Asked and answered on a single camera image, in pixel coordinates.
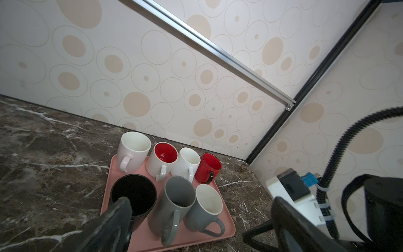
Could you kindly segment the white ribbed-bottom mug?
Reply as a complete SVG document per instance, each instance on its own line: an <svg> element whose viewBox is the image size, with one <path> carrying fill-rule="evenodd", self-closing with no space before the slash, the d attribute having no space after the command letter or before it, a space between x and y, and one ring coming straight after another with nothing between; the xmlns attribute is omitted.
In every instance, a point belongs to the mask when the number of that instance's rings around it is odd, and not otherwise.
<svg viewBox="0 0 403 252"><path fill-rule="evenodd" d="M192 183L200 162L200 156L196 151L191 148L182 148L170 174L171 176L182 176Z"/></svg>

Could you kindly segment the grey mug front row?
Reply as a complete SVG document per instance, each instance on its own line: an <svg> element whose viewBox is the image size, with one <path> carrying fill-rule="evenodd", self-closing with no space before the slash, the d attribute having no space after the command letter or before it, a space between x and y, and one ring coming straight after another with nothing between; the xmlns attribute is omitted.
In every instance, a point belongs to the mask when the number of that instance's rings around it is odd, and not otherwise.
<svg viewBox="0 0 403 252"><path fill-rule="evenodd" d="M148 217L151 232L161 239L163 246L171 246L181 221L195 202L195 189L188 179L182 176L167 179Z"/></svg>

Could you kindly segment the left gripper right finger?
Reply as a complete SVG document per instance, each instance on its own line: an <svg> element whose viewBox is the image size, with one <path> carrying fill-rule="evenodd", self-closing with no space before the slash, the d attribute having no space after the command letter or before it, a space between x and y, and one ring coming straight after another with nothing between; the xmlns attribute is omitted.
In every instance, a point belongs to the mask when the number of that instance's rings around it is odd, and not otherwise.
<svg viewBox="0 0 403 252"><path fill-rule="evenodd" d="M271 208L273 227L280 252L345 252L346 249L327 237L298 210L281 197Z"/></svg>

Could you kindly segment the grey mug back row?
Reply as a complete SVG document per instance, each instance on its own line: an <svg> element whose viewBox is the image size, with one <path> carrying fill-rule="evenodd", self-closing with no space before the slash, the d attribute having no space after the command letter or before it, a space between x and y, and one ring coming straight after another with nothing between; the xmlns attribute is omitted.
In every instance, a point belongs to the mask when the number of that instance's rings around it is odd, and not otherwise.
<svg viewBox="0 0 403 252"><path fill-rule="evenodd" d="M184 225L190 232L200 232L218 238L225 232L225 225L218 218L224 204L219 193L207 184L199 185L196 190L196 201L184 218ZM207 229L211 223L220 227L220 232L215 233Z"/></svg>

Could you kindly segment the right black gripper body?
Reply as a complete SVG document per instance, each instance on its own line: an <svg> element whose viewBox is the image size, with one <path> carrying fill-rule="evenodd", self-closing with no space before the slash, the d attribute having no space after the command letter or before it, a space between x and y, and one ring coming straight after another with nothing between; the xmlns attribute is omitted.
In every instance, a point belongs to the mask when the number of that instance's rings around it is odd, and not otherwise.
<svg viewBox="0 0 403 252"><path fill-rule="evenodd" d="M347 202L352 194L364 188L367 232L365 236L351 220ZM363 174L343 190L341 206L352 231L365 244L382 252L403 250L403 179Z"/></svg>

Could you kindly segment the pink rectangular tray mat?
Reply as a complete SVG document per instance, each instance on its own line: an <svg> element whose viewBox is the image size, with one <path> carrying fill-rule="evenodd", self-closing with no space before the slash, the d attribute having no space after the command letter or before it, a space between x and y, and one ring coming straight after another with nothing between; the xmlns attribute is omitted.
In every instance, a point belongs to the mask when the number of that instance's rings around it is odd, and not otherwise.
<svg viewBox="0 0 403 252"><path fill-rule="evenodd" d="M119 167L116 164L116 155L114 155L110 162L110 170L103 197L101 213L104 213L108 208L110 192L114 183L123 176L124 174L120 172ZM169 247L165 247L161 244L161 239L151 232L147 220L144 220L139 228L132 233L128 251L163 252L233 237L236 233L236 226L225 204L223 205L223 210L218 218L222 220L225 226L225 232L222 237L215 238L200 232L192 233L185 227L184 223L181 222L178 234L172 245Z"/></svg>

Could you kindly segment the white mug black handle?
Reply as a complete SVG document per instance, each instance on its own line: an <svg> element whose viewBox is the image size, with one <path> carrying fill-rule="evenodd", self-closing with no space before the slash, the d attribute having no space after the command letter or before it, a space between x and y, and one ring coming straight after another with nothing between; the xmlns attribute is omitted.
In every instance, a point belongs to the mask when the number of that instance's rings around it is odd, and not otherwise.
<svg viewBox="0 0 403 252"><path fill-rule="evenodd" d="M156 204L156 187L144 175L125 175L119 178L112 186L108 206L111 206L121 197L127 197L130 201L132 209L130 225L132 232L135 232Z"/></svg>

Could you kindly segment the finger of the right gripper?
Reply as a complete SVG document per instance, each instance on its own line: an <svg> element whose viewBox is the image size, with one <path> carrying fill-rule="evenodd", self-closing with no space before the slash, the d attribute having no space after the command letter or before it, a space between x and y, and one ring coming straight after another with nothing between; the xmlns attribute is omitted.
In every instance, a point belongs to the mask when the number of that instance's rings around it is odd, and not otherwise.
<svg viewBox="0 0 403 252"><path fill-rule="evenodd" d="M259 226L256 226L242 233L242 240L246 245L260 252L278 252L278 249L276 247L262 243L254 239L254 237L271 230L273 230L273 221L270 219L260 224Z"/></svg>

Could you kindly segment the cream mug red inside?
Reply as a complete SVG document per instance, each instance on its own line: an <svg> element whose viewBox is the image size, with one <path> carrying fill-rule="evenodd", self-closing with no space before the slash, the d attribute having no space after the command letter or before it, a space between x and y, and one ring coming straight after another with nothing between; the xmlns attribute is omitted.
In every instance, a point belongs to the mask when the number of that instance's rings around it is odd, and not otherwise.
<svg viewBox="0 0 403 252"><path fill-rule="evenodd" d="M163 182L177 159L178 152L173 145L159 142L154 146L147 160L146 170L157 182Z"/></svg>

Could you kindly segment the pale pink mug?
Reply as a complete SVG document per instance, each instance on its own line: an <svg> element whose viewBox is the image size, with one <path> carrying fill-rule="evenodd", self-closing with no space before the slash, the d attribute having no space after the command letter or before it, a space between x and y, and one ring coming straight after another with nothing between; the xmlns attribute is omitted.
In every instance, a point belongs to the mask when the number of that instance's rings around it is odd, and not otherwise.
<svg viewBox="0 0 403 252"><path fill-rule="evenodd" d="M122 173L137 171L151 149L151 140L139 132L127 132L122 135L118 152L117 165Z"/></svg>

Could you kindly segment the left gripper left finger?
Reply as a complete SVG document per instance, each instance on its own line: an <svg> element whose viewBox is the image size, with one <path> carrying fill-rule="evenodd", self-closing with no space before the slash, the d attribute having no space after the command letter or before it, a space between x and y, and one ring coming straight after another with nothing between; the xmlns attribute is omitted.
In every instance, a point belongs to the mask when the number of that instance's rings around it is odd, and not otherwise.
<svg viewBox="0 0 403 252"><path fill-rule="evenodd" d="M132 234L132 208L127 197L119 198L81 233L61 241L53 252L126 252Z"/></svg>

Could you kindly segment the grey mug row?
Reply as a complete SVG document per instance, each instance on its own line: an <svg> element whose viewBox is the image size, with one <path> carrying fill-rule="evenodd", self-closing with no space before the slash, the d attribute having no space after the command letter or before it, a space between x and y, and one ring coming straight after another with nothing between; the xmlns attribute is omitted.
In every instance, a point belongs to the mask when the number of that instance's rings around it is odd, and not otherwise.
<svg viewBox="0 0 403 252"><path fill-rule="evenodd" d="M219 193L207 184L199 185L196 190L196 201L184 218L184 225L190 232L200 232L218 238L225 232L225 225L218 218L224 204ZM220 227L220 232L215 233L207 229L211 223Z"/></svg>
<svg viewBox="0 0 403 252"><path fill-rule="evenodd" d="M195 202L195 189L188 179L182 176L167 179L148 217L151 232L161 239L163 246L171 246L181 221Z"/></svg>

